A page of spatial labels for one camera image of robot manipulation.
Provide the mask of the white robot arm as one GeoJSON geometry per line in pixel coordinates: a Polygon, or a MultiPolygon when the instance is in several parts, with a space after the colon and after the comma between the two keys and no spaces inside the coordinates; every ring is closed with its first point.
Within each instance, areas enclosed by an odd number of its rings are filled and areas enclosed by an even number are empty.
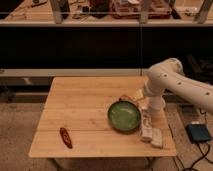
{"type": "Polygon", "coordinates": [[[183,65],[177,58],[154,64],[145,71],[142,88],[144,97],[162,96],[169,90],[191,104],[213,114],[213,86],[187,78],[183,65]]]}

